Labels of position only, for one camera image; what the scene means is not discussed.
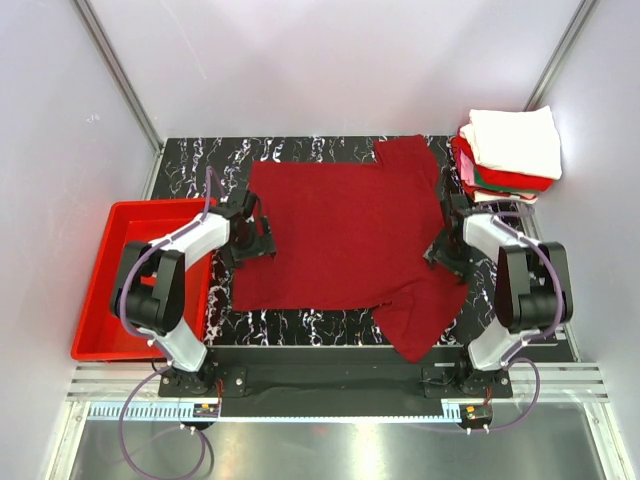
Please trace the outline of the dark red t-shirt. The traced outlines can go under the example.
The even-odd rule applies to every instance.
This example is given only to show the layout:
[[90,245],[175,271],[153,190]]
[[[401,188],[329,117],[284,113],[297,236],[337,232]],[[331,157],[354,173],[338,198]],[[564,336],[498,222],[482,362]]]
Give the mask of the dark red t-shirt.
[[378,141],[371,163],[257,163],[276,253],[235,272],[237,311],[369,309],[407,361],[426,355],[468,289],[425,254],[444,221],[440,172],[420,135]]

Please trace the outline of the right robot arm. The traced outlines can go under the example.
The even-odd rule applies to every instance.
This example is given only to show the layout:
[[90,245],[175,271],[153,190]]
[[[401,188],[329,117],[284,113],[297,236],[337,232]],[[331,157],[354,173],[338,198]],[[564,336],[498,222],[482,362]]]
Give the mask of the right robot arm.
[[466,347],[454,384],[476,396],[490,383],[490,373],[508,368],[515,355],[533,341],[546,339],[571,320],[573,298],[567,253],[558,242],[542,242],[504,222],[532,214],[492,211],[471,206],[462,194],[441,202],[444,227],[424,258],[466,282],[472,277],[474,250],[496,266],[493,319]]

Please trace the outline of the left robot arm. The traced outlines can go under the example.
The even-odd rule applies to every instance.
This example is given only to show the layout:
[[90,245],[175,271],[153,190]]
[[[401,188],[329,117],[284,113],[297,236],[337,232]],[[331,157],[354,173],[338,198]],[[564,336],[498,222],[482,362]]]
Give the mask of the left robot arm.
[[216,372],[205,365],[208,349],[184,318],[185,276],[214,251],[231,271],[248,260],[276,254],[256,193],[236,190],[219,205],[206,203],[201,213],[161,238],[128,243],[111,296],[111,311],[124,329],[159,347],[182,372],[181,384],[196,396],[214,388]]

